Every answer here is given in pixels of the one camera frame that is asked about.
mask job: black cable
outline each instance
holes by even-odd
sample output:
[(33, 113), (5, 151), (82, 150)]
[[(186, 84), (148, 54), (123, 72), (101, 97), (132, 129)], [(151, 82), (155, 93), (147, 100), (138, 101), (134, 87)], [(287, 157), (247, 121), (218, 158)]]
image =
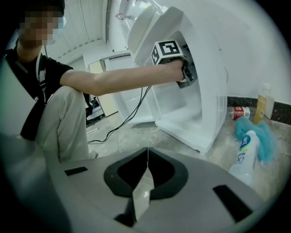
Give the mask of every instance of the black cable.
[(114, 131), (118, 130), (120, 127), (122, 127), (122, 126), (124, 126), (125, 124), (127, 124), (128, 122), (130, 122), (130, 121), (135, 117), (135, 115), (136, 115), (138, 109), (140, 108), (140, 106), (141, 106), (141, 104), (142, 104), (142, 102), (143, 102), (145, 96), (147, 95), (147, 92), (150, 90), (150, 88), (151, 88), (151, 86), (149, 86), (149, 87), (146, 89), (144, 96), (142, 96), (143, 88), (141, 88), (140, 101), (139, 101), (138, 105), (136, 106), (136, 108), (133, 110), (133, 112), (132, 112), (132, 113), (131, 113), (131, 114), (130, 114), (130, 115), (129, 115), (125, 120), (124, 120), (124, 122), (123, 122), (120, 126), (118, 126), (117, 128), (115, 128), (115, 129), (109, 131), (109, 132), (107, 133), (107, 135), (106, 135), (106, 138), (105, 138), (103, 141), (100, 141), (100, 140), (92, 140), (92, 141), (89, 141), (88, 144), (90, 144), (90, 143), (92, 143), (92, 142), (101, 142), (101, 143), (106, 142), (106, 141), (108, 140), (108, 138), (111, 136), (111, 133), (113, 133)]

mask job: floor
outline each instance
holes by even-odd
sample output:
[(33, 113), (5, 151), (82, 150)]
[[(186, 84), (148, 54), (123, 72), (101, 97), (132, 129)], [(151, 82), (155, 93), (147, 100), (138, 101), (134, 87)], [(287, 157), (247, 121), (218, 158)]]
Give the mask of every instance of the floor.
[[(88, 140), (104, 140), (108, 131), (122, 123), (118, 113), (103, 118), (87, 127)], [(291, 126), (268, 122), (277, 137), (278, 153), (269, 164), (256, 163), (251, 187), (263, 200), (275, 196), (283, 189), (291, 171)], [(201, 156), (186, 144), (159, 130), (153, 122), (136, 125), (127, 124), (114, 132), (104, 143), (89, 145), (89, 150), (98, 152), (98, 157), (108, 156), (133, 148), (157, 147), (191, 157), (210, 161), (228, 171), (234, 162), (240, 142), (234, 137), (235, 121), (227, 119), (210, 151)], [(149, 191), (154, 188), (149, 169), (133, 192), (135, 213), (138, 219), (149, 206)]]

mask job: face mask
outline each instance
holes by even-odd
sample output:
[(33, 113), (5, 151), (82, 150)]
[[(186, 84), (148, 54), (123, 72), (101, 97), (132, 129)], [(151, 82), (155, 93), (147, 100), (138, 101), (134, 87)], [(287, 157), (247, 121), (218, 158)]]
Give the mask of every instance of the face mask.
[(67, 23), (67, 21), (66, 21), (64, 16), (59, 17), (58, 28), (53, 29), (53, 34), (48, 35), (49, 39), (47, 41), (43, 41), (43, 44), (44, 45), (53, 45), (56, 42), (56, 40), (60, 37), (60, 35), (62, 34), (66, 23)]

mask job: black rectangular slot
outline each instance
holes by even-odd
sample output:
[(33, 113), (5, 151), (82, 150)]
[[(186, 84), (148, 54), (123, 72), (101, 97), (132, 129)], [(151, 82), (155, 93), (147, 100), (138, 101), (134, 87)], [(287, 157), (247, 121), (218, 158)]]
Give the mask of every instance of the black rectangular slot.
[(243, 220), (252, 211), (238, 198), (226, 185), (219, 185), (213, 188), (221, 202), (227, 208), (236, 222)]
[(65, 170), (65, 173), (67, 176), (75, 175), (84, 171), (87, 171), (88, 169), (86, 167), (77, 167), (69, 170)]

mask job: beige pants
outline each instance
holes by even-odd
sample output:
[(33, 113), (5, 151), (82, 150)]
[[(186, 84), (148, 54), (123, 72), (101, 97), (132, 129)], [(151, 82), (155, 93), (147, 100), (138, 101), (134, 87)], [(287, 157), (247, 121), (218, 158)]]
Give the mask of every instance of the beige pants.
[(58, 157), (60, 162), (89, 158), (81, 92), (62, 86), (52, 95), (42, 114), (36, 142), (46, 156)]

